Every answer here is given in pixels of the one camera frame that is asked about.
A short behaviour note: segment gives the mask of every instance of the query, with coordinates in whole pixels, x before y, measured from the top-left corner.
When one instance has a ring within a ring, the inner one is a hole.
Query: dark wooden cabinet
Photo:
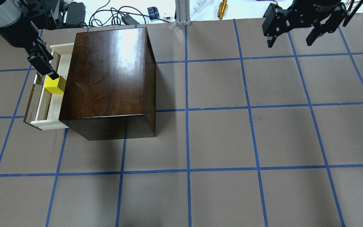
[[[59,120],[88,140],[154,137],[155,72],[146,28],[78,33]]]

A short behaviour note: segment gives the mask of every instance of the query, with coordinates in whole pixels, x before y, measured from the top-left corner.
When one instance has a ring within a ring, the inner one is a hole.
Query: brass fitting
[[[218,19],[220,20],[222,20],[222,17],[225,15],[227,1],[228,0],[222,0],[221,4],[219,4]]]

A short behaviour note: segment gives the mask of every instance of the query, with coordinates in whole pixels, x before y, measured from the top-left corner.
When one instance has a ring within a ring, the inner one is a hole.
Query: wooden box
[[[146,28],[78,33],[59,121],[88,140],[154,137],[155,72]]]
[[[74,43],[46,46],[54,57],[51,65],[67,79]],[[36,74],[23,121],[39,130],[68,128],[58,119],[63,95],[46,91],[45,83],[46,76]]]

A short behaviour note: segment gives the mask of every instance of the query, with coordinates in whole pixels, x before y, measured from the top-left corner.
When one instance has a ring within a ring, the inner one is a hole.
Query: yellow block
[[[60,76],[59,78],[53,80],[49,76],[46,76],[46,83],[44,84],[44,88],[49,91],[51,94],[63,94],[65,89],[66,80]]]

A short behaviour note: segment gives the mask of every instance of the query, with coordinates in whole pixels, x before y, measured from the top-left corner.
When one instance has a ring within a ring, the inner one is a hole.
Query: open drawer
[[[73,47],[74,43],[47,47],[54,57],[50,61],[53,69],[64,79],[68,76]],[[44,89],[45,78],[46,76],[41,76],[39,73],[36,73],[23,122],[39,130],[68,128],[58,120],[63,94],[52,95]]]

